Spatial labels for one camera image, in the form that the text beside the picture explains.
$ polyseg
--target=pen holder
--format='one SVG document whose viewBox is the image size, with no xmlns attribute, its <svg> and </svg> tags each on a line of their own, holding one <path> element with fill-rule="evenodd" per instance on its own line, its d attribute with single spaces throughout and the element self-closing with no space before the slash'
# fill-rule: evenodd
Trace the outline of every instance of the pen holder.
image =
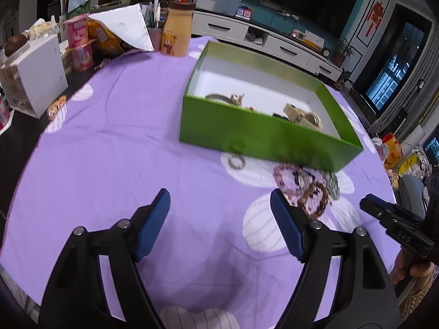
<svg viewBox="0 0 439 329">
<path fill-rule="evenodd" d="M 162 50 L 162 36 L 163 36 L 163 27 L 162 28 L 149 28 L 148 34 L 151 39 L 152 46 L 154 47 L 155 52 L 159 52 Z"/>
</svg>

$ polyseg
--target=chinese knot decoration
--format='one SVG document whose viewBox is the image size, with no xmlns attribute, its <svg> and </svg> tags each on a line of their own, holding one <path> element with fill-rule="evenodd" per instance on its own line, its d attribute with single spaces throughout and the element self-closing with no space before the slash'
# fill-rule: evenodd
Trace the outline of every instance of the chinese knot decoration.
<svg viewBox="0 0 439 329">
<path fill-rule="evenodd" d="M 380 27 L 380 24 L 381 24 L 381 21 L 383 20 L 383 15 L 384 15 L 383 1 L 384 0 L 381 0 L 379 2 L 377 1 L 375 3 L 375 5 L 373 5 L 370 8 L 370 12 L 367 15 L 366 21 L 371 20 L 371 22 L 370 22 L 370 27 L 367 30 L 366 37 L 369 36 L 370 31 L 372 30 L 372 27 L 374 25 L 375 25 L 375 30 L 377 30 L 378 27 Z"/>
</svg>

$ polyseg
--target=metal screw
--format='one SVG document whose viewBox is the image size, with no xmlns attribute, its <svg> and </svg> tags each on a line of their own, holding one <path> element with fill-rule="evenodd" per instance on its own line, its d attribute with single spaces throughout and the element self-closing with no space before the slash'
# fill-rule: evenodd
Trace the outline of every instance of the metal screw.
<svg viewBox="0 0 439 329">
<path fill-rule="evenodd" d="M 313 220 L 311 222 L 311 228 L 313 228 L 313 229 L 320 230 L 322 227 L 323 227 L 323 224 L 318 220 Z"/>
<path fill-rule="evenodd" d="M 130 225 L 130 221 L 128 219 L 122 219 L 119 220 L 117 223 L 117 226 L 119 226 L 121 229 L 126 229 Z"/>
<path fill-rule="evenodd" d="M 85 229 L 83 226 L 78 226 L 77 228 L 73 229 L 73 233 L 78 236 L 84 234 L 84 231 Z"/>
<path fill-rule="evenodd" d="M 367 235 L 367 231 L 365 228 L 356 228 L 355 230 L 357 232 L 358 235 L 360 236 L 366 236 Z"/>
</svg>

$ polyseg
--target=ring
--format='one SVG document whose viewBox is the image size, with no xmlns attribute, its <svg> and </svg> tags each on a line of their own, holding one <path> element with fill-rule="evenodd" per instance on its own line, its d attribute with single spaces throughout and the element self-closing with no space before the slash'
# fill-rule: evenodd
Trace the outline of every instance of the ring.
<svg viewBox="0 0 439 329">
<path fill-rule="evenodd" d="M 235 163 L 233 163 L 233 159 L 234 158 L 239 159 L 241 161 L 241 164 L 240 165 L 236 165 Z M 236 170 L 243 169 L 246 164 L 247 164 L 247 162 L 245 161 L 245 158 L 242 155 L 240 155 L 240 154 L 230 154 L 229 166 L 232 167 L 233 169 L 236 169 Z"/>
<path fill-rule="evenodd" d="M 227 104 L 232 104 L 234 105 L 233 101 L 231 98 L 228 98 L 227 96 L 221 95 L 221 94 L 209 94 L 205 96 L 206 99 L 212 99 L 212 100 L 220 100 L 220 101 L 224 101 Z"/>
</svg>

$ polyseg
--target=purple tablecloth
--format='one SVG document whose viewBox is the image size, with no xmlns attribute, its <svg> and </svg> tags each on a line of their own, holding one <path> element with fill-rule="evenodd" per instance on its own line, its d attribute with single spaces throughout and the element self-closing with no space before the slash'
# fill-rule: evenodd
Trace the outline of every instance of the purple tablecloth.
<svg viewBox="0 0 439 329">
<path fill-rule="evenodd" d="M 142 52 L 118 58 L 41 135 L 16 191 L 0 256 L 37 303 L 74 227 L 109 228 L 166 188 L 170 213 L 151 255 L 138 265 L 165 326 L 268 329 L 277 323 L 302 265 L 285 247 L 269 193 L 280 181 L 297 191 L 293 173 L 299 171 L 324 180 L 321 172 L 248 157 L 236 171 L 228 154 L 178 141 L 182 95 L 208 39 L 193 39 L 184 58 Z M 344 231 L 362 224 L 390 270 L 399 246 L 358 204 L 368 193 L 393 201 L 392 188 L 355 114 L 331 92 L 364 151 L 337 173 L 342 197 L 329 197 L 320 219 Z M 323 197 L 309 198 L 306 211 L 314 212 Z M 334 259 L 318 318 L 331 307 L 338 264 Z M 105 259 L 102 273 L 111 311 L 122 317 Z"/>
</svg>

